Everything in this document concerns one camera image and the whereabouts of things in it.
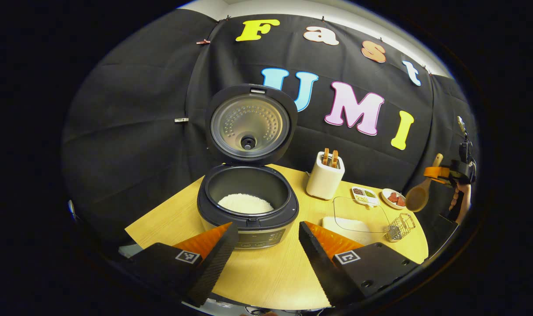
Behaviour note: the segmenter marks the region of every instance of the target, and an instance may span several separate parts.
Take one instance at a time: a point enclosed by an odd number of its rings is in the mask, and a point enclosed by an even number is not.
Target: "wooden spoon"
[[[442,154],[437,154],[436,158],[434,158],[432,166],[439,167],[443,158],[444,156]],[[430,182],[432,182],[432,179],[427,178],[421,184],[415,186],[414,188],[410,189],[409,192],[407,192],[407,195],[405,196],[405,204],[407,205],[407,209],[409,211],[419,212],[426,206],[429,198],[428,189],[430,188]]]

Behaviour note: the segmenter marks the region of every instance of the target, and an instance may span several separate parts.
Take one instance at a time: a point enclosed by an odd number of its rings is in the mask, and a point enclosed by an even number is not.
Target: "small white plate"
[[[354,189],[359,190],[360,194],[354,192]],[[352,187],[351,190],[354,199],[356,199],[358,203],[365,204],[367,206],[370,206],[371,208],[373,206],[379,205],[377,194],[375,194],[375,192],[373,192],[372,190],[362,187]]]
[[[388,206],[391,206],[392,208],[396,208],[398,210],[402,210],[402,209],[406,208],[406,206],[398,206],[397,204],[395,204],[395,203],[389,201],[389,199],[387,199],[393,192],[395,192],[397,194],[397,196],[401,196],[401,198],[403,198],[403,200],[406,200],[405,197],[403,196],[403,194],[400,194],[396,190],[391,190],[391,189],[383,189],[383,190],[381,190],[381,200],[383,200]]]

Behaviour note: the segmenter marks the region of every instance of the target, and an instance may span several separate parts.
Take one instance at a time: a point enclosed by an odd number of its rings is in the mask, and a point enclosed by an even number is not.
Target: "letter a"
[[[312,42],[323,42],[329,45],[338,45],[338,40],[336,40],[336,34],[326,28],[320,28],[318,26],[307,26],[306,30],[310,32],[303,33],[303,37],[311,40]]]

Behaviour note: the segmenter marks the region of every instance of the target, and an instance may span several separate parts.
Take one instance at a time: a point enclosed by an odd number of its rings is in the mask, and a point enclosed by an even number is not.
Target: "wooden tabletop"
[[[298,240],[298,223],[307,220],[320,225],[325,216],[334,216],[333,201],[306,194],[308,175],[305,172],[276,165],[269,167],[286,177],[296,192],[300,213],[280,244],[271,248],[234,250],[213,292],[237,302],[270,309],[303,310],[330,306]],[[196,206],[201,182],[202,178],[196,180],[126,227],[126,232],[142,248],[155,242],[174,245],[204,232]],[[334,196],[352,198],[353,186],[361,185],[341,181]],[[370,188],[378,196],[381,192],[379,188],[362,187]],[[380,204],[389,222],[399,214],[407,213],[414,219],[416,228],[399,242],[390,243],[383,234],[375,241],[422,263],[428,257],[428,244],[415,214],[406,208],[395,210],[381,200]]]

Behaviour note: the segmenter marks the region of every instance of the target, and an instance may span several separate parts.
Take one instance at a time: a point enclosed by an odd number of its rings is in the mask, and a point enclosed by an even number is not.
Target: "letter m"
[[[362,122],[356,128],[361,133],[375,136],[377,134],[377,116],[384,99],[378,94],[370,92],[360,103],[356,103],[356,96],[349,84],[335,81],[331,86],[335,90],[335,99],[331,113],[325,116],[325,122],[336,126],[342,125],[344,123],[342,112],[344,112],[346,123],[351,128],[363,116]]]

